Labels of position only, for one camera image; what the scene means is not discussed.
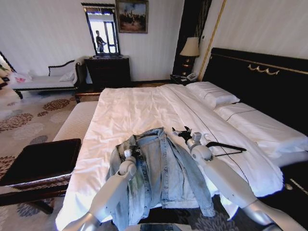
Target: bedside lamp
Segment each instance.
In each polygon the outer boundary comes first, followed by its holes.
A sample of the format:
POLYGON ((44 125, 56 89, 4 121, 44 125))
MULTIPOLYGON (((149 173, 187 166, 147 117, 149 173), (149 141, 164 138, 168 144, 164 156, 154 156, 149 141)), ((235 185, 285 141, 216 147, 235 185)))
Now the bedside lamp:
POLYGON ((194 59, 199 56, 199 38, 190 37, 187 38, 186 44, 181 51, 180 55, 186 56, 185 62, 182 64, 183 67, 183 76, 187 76, 191 73, 193 69, 194 59))

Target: framed painting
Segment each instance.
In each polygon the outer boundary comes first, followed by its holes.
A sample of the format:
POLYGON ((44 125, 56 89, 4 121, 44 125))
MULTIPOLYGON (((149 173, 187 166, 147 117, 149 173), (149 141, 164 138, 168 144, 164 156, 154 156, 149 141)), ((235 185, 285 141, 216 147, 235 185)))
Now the framed painting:
POLYGON ((148 33, 148 1, 117 0, 116 8, 120 33, 148 33))

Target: black headboard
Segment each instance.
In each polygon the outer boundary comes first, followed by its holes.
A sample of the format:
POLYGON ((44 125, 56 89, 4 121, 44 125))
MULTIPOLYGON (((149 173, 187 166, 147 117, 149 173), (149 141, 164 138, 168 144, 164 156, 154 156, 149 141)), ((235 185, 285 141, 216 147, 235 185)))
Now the black headboard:
POLYGON ((308 135, 308 60, 213 48, 203 81, 308 135))

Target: black dresser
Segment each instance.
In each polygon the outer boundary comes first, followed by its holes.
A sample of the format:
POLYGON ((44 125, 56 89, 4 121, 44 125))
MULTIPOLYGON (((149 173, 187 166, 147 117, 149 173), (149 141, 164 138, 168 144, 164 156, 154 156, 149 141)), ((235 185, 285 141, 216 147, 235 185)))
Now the black dresser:
POLYGON ((128 56, 95 56, 85 62, 95 89, 130 87, 128 56))

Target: white robotic arm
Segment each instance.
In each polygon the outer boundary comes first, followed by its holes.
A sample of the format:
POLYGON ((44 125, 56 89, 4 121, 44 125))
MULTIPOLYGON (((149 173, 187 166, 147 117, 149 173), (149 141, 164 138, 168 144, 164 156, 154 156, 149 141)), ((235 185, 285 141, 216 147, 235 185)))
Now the white robotic arm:
MULTIPOLYGON (((259 201, 249 184, 225 162, 213 156, 208 147, 201 145, 200 138, 201 133, 195 132, 191 139, 186 141, 190 154, 228 200, 238 205, 252 220, 261 225, 275 223, 284 231, 305 230, 286 213, 259 201)), ((268 230, 281 229, 271 226, 268 230)))
POLYGON ((94 231, 101 221, 115 210, 124 195, 128 181, 136 173, 136 159, 131 156, 131 150, 125 150, 125 161, 117 171, 101 187, 93 198, 89 211, 81 218, 69 223, 63 231, 94 231))

